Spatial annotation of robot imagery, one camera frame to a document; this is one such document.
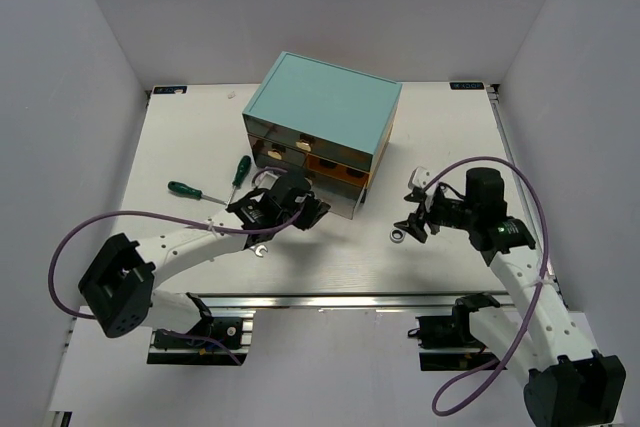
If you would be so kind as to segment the silver ratcheting ring wrench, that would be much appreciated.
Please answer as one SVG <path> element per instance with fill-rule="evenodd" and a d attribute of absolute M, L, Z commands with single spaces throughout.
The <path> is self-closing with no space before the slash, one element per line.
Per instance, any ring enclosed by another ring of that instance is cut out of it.
<path fill-rule="evenodd" d="M 390 231 L 390 240 L 395 244 L 400 244 L 404 241 L 406 233 L 398 228 L 394 228 Z"/>

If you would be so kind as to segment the large green-handled screwdriver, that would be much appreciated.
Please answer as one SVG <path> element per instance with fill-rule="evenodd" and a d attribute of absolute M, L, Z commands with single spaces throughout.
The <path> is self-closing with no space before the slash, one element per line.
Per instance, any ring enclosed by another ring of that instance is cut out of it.
<path fill-rule="evenodd" d="M 236 171 L 231 182 L 231 192 L 226 205 L 230 205 L 233 202 L 234 196 L 244 183 L 248 173 L 252 167 L 252 159 L 249 155 L 244 155 L 238 162 Z"/>

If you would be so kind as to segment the silver open-end combination wrench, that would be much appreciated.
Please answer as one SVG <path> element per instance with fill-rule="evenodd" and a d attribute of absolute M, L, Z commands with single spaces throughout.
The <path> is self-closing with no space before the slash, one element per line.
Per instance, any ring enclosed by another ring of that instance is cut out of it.
<path fill-rule="evenodd" d="M 268 252 L 268 247 L 264 244 L 254 245 L 250 247 L 250 250 L 259 258 L 263 258 Z"/>

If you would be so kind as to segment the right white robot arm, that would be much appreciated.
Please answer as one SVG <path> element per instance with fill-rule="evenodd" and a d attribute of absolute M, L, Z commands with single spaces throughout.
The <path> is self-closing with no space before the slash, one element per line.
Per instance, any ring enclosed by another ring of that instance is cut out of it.
<path fill-rule="evenodd" d="M 503 368 L 521 385 L 527 413 L 537 426 L 595 426 L 616 416 L 626 370 L 605 356 L 573 320 L 542 267 L 526 225 L 507 212 L 505 184 L 493 168 L 466 173 L 465 191 L 432 185 L 416 168 L 406 201 L 417 208 L 395 223 L 391 239 L 425 242 L 441 228 L 464 231 L 502 283 L 521 316 L 515 324 L 488 293 L 458 298 L 448 316 L 422 316 L 408 335 L 425 350 L 488 349 L 489 369 Z"/>

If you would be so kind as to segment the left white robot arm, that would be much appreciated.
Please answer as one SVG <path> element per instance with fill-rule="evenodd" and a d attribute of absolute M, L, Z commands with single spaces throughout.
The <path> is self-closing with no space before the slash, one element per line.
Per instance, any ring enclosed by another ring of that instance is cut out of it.
<path fill-rule="evenodd" d="M 79 291 L 103 333 L 122 337 L 143 326 L 174 333 L 199 346 L 212 335 L 214 317 L 193 293 L 162 290 L 172 277 L 218 257 L 270 241 L 288 227 L 308 230 L 330 210 L 299 174 L 255 188 L 204 223 L 131 240 L 109 237 L 79 282 Z"/>

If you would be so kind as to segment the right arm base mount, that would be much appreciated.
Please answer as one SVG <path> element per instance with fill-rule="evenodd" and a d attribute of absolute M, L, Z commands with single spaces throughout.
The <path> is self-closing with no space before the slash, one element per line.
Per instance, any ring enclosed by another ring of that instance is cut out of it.
<path fill-rule="evenodd" d="M 493 370 L 499 359 L 471 335 L 469 327 L 470 315 L 489 307 L 501 304 L 488 293 L 476 293 L 459 297 L 448 315 L 417 317 L 417 326 L 407 337 L 418 342 L 420 370 L 462 372 L 486 363 L 490 363 L 487 370 Z"/>

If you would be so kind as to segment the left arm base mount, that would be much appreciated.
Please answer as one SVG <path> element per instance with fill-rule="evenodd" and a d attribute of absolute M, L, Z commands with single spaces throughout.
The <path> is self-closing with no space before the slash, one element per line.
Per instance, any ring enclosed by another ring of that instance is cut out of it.
<path fill-rule="evenodd" d="M 215 314 L 197 296 L 187 294 L 186 326 L 153 329 L 149 365 L 234 366 L 244 364 L 250 346 L 248 318 Z"/>

